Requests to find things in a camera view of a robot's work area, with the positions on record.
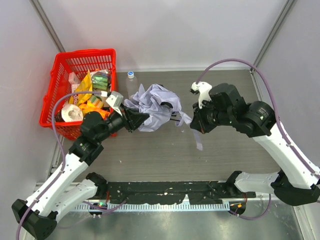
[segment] white wall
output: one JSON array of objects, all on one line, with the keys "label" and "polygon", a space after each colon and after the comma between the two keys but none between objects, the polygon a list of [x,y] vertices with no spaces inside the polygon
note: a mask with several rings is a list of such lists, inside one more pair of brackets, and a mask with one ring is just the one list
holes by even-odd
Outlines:
[{"label": "white wall", "polygon": [[285,2],[40,0],[66,51],[114,48],[118,71],[253,62]]},{"label": "white wall", "polygon": [[[319,9],[320,1],[297,1],[259,66],[270,83],[286,130],[305,155],[318,166]],[[262,94],[267,96],[264,87]],[[304,209],[315,239],[320,239],[320,204],[308,204]]]},{"label": "white wall", "polygon": [[11,205],[44,180],[56,144],[38,122],[58,51],[28,0],[1,4],[0,33],[0,238],[12,240]]}]

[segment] clear water bottle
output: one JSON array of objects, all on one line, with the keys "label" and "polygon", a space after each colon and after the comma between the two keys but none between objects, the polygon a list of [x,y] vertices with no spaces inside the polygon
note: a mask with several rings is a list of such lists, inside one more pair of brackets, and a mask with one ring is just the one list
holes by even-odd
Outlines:
[{"label": "clear water bottle", "polygon": [[135,74],[133,71],[128,72],[128,77],[125,80],[126,84],[126,90],[128,92],[128,97],[131,100],[133,95],[136,94],[139,90],[139,83],[138,79],[135,77]]}]

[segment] red plastic basket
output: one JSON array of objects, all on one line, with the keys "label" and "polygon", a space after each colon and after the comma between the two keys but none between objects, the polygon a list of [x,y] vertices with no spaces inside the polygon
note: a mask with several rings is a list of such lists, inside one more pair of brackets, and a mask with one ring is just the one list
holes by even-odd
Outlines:
[{"label": "red plastic basket", "polygon": [[[79,79],[83,79],[90,71],[108,69],[111,72],[111,91],[118,91],[116,72],[116,51],[110,49],[88,49],[73,52],[62,52],[56,55],[50,72],[51,80],[47,95],[43,98],[43,107],[39,123],[44,128],[51,128],[51,114],[56,102],[66,94],[71,93],[69,74],[74,72]],[[64,101],[57,107],[57,114],[63,107]],[[80,136],[82,121],[56,122],[57,132],[69,140]]]}]

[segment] crumpled shirt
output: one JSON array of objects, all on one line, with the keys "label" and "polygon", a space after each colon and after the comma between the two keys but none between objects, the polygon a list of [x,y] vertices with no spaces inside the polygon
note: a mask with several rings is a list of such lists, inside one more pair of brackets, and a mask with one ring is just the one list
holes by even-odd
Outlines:
[{"label": "crumpled shirt", "polygon": [[[180,127],[183,123],[190,125],[192,119],[182,111],[180,98],[177,94],[167,90],[159,84],[152,84],[147,91],[141,84],[139,90],[131,99],[125,99],[124,105],[129,108],[139,109],[140,113],[149,114],[150,117],[138,128],[141,132],[154,132],[161,125],[168,122],[172,115],[180,114],[180,121],[176,126]],[[199,133],[192,129],[196,148],[203,150]]]}]

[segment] table surface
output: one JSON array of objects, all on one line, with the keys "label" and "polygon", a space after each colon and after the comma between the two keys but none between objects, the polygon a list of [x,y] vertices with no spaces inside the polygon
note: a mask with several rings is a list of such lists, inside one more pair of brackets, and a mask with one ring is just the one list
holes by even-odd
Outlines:
[{"label": "table surface", "polygon": [[[145,89],[157,83],[175,92],[181,99],[182,110],[191,118],[197,96],[189,89],[200,74],[200,71],[135,73]],[[126,97],[125,79],[126,73],[118,74],[119,92]],[[233,84],[248,103],[258,99],[248,70],[209,71],[203,81],[213,86]],[[226,180],[236,170],[256,174],[279,171],[278,165],[258,143],[230,126],[219,126],[200,137],[203,151],[197,150],[188,126],[176,127],[173,121],[155,132],[128,133],[122,129],[117,137],[103,142],[104,151],[75,182],[81,182],[91,172],[108,181],[127,182]],[[65,140],[64,149],[71,144]]]}]

